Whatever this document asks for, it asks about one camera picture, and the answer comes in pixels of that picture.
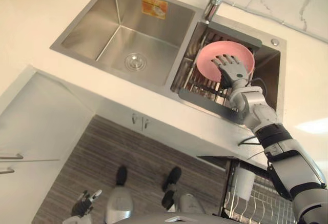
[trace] cabinet handle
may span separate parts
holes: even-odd
[[[15,173],[15,170],[11,168],[7,168],[6,171],[0,171],[0,174],[11,174],[11,173]]]
[[[149,123],[150,123],[150,121],[148,119],[146,119],[146,121],[145,121],[145,129],[147,129]]]
[[[24,157],[22,155],[20,155],[19,153],[17,153],[16,156],[0,156],[0,159],[2,159],[2,160],[6,160],[6,159],[21,160],[21,159],[24,159]]]
[[[132,114],[132,123],[135,124],[137,122],[137,115],[136,114]]]

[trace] pink bowl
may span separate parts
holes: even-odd
[[[217,41],[208,44],[200,51],[196,60],[199,72],[207,79],[220,82],[221,72],[211,60],[223,54],[236,56],[244,64],[248,74],[254,70],[255,60],[249,49],[236,42]]]

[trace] cabinet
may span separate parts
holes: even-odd
[[[0,163],[0,223],[31,223],[61,166],[60,161]]]
[[[94,115],[61,83],[24,80],[0,97],[0,223],[32,221]]]
[[[0,115],[0,162],[61,159],[92,115],[62,84],[35,74]]]
[[[229,154],[208,141],[108,99],[102,101],[96,114],[191,156]]]

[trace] white countertop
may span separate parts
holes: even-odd
[[[27,65],[203,138],[246,159],[259,147],[237,147],[251,135],[237,126],[83,64],[50,45],[90,0],[0,0],[0,94]],[[179,0],[204,8],[207,0]],[[328,175],[328,132],[295,126],[328,117],[328,45],[275,22],[223,4],[221,16],[287,40],[283,123]],[[253,162],[264,166],[264,156]]]

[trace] sink label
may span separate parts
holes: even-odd
[[[168,2],[163,0],[142,0],[143,14],[151,15],[159,19],[165,19],[168,10]]]

